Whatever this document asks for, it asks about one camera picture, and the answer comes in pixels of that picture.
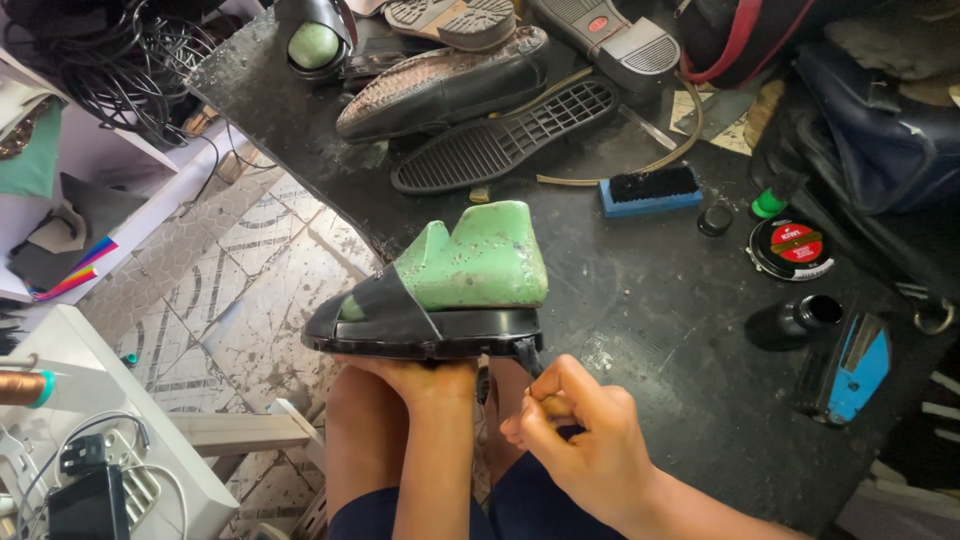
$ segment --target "black leather shoe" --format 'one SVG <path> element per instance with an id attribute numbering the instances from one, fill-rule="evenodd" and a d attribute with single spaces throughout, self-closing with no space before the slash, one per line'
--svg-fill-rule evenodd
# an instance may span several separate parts
<path id="1" fill-rule="evenodd" d="M 515 109 L 545 90 L 548 46 L 546 32 L 524 26 L 489 51 L 446 48 L 402 61 L 347 105 L 337 133 L 347 142 L 382 140 Z"/>

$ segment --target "copper thread spool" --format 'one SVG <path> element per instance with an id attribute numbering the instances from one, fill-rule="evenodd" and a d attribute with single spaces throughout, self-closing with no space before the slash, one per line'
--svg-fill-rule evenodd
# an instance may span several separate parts
<path id="1" fill-rule="evenodd" d="M 50 397 L 53 386 L 49 371 L 0 370 L 0 405 L 39 407 Z"/>

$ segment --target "dark blue shorts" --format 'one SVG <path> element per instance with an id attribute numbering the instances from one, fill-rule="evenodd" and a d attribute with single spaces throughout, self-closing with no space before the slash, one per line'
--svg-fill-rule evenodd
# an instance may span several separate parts
<path id="1" fill-rule="evenodd" d="M 391 487 L 350 501 L 333 516 L 328 540 L 390 540 L 396 499 Z M 572 501 L 529 452 L 493 487 L 490 517 L 470 499 L 471 540 L 625 540 Z"/>

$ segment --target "black work table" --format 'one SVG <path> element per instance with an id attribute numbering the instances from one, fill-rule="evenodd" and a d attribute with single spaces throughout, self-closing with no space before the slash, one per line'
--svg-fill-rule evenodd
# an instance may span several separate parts
<path id="1" fill-rule="evenodd" d="M 470 205 L 468 191 L 395 191 L 390 168 L 419 141 L 351 147 L 338 140 L 339 90 L 298 80 L 275 32 L 267 11 L 204 61 L 190 81 L 194 91 L 385 258 L 397 257 L 431 220 L 452 229 Z M 557 54 L 571 58 L 554 41 Z M 665 79 L 652 103 L 623 99 L 666 131 L 674 86 Z M 665 154 L 616 114 L 555 141 L 492 184 L 493 201 L 524 201 L 533 215 L 550 284 L 540 310 L 544 357 L 571 353 L 601 383 L 629 390 L 650 456 L 668 473 L 742 511 L 816 534 L 864 478 L 956 334 L 914 331 L 908 307 L 842 256 L 813 282 L 776 282 L 757 272 L 743 251 L 755 225 L 746 208 L 756 196 L 746 157 L 704 142 L 685 157 L 703 183 L 701 209 L 720 203 L 735 210 L 719 238 L 697 232 L 699 209 L 605 219 L 595 188 L 534 180 L 537 173 L 605 177 Z M 803 352 L 764 353 L 743 336 L 753 311 L 814 292 L 899 314 L 894 373 L 843 430 L 787 406 Z"/>

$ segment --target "person's left hand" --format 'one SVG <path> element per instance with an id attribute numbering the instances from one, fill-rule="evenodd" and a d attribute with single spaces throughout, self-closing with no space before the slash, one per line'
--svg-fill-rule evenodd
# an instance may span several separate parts
<path id="1" fill-rule="evenodd" d="M 476 393 L 476 358 L 439 362 L 429 367 L 414 360 L 366 356 L 335 356 L 334 359 L 383 379 L 399 394 L 407 408 L 450 400 L 472 401 Z"/>

